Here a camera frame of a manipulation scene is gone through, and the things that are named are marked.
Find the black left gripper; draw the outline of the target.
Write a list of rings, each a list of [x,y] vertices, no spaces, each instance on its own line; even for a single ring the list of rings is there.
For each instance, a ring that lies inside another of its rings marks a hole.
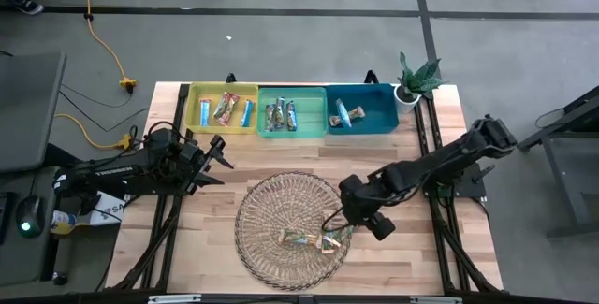
[[[211,159],[222,166],[233,169],[224,157],[223,149],[225,140],[220,135],[214,135],[211,142],[210,153],[205,153],[193,141],[178,143],[176,150],[176,187],[178,195],[192,195],[197,188],[207,185],[223,185],[224,182],[210,177],[206,168]]]

